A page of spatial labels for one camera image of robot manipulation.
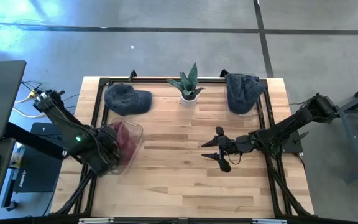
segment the blue bucket hat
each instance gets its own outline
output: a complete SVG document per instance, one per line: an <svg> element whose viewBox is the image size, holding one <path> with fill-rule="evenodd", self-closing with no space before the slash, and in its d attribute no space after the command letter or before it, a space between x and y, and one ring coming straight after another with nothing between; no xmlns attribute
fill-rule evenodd
<svg viewBox="0 0 358 224"><path fill-rule="evenodd" d="M134 90L126 84L114 84L104 92L106 106L121 116L128 114L142 114L152 106L152 93Z"/></svg>
<svg viewBox="0 0 358 224"><path fill-rule="evenodd" d="M227 104L230 111L236 114L248 113L262 94L266 86L259 83L255 75L227 74Z"/></svg>

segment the gray concrete floor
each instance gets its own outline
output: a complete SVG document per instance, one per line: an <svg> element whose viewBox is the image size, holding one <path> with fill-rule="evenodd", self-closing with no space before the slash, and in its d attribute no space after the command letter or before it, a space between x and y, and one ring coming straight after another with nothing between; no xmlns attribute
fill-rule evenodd
<svg viewBox="0 0 358 224"><path fill-rule="evenodd" d="M260 0L266 29L358 30L358 1ZM251 0L0 0L0 22L96 27L257 28ZM275 77L291 102L316 92L339 106L358 90L358 35L267 35ZM177 75L197 62L201 76L221 69L266 77L258 34L47 32L0 30L0 60L27 61L24 80L79 92L85 75ZM28 94L21 88L17 99ZM67 105L74 105L76 98ZM37 114L31 103L18 106ZM34 122L15 112L11 121ZM314 210L326 218L358 220L358 181L346 183L354 159L339 121L309 124L303 140ZM21 207L0 218L41 215L50 194L17 194Z"/></svg>

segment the butcher block tabletop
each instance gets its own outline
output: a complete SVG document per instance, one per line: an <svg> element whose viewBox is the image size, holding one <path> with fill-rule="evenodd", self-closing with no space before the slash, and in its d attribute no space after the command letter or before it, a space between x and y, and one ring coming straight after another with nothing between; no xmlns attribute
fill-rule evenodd
<svg viewBox="0 0 358 224"><path fill-rule="evenodd" d="M91 124L100 77L84 77L75 117ZM284 81L268 78L268 90L275 122L291 115ZM131 83L136 90L153 94L149 112L123 117L143 127L140 149L128 170L121 175L98 178L92 216L109 217L274 217L266 161L259 151L244 154L230 173L221 172L216 161L202 157L218 147L201 148L221 126L231 139L259 129L256 106L247 116L228 112L225 83L200 83L197 105L185 108L180 92L168 83ZM265 100L262 97L266 117ZM101 124L104 99L98 115ZM120 117L108 113L108 122ZM233 162L238 155L231 156ZM283 155L287 185L307 211L313 213L303 165L293 154ZM76 189L81 164L68 157L63 161L51 212L57 211ZM88 197L85 189L82 209ZM278 190L280 208L283 197Z"/></svg>

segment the snake plant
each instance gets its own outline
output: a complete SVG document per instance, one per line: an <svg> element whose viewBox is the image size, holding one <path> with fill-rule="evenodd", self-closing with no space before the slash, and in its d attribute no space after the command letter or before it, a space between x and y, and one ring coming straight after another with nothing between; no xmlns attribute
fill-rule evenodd
<svg viewBox="0 0 358 224"><path fill-rule="evenodd" d="M204 89L202 87L196 89L198 83L197 65L194 63L187 77L184 72L179 72L179 74L180 82L173 79L168 79L167 82L178 88L185 100L193 100Z"/></svg>

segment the white pot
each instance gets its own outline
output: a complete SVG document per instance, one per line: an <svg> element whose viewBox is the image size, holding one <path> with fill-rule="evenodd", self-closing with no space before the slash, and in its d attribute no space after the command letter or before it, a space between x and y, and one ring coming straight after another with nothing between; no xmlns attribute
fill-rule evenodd
<svg viewBox="0 0 358 224"><path fill-rule="evenodd" d="M181 94L180 95L180 103L182 103L182 105L186 106L186 107L194 107L197 104L197 98L198 98L198 95L196 95L196 98L194 98L193 100L185 100L183 95Z"/></svg>

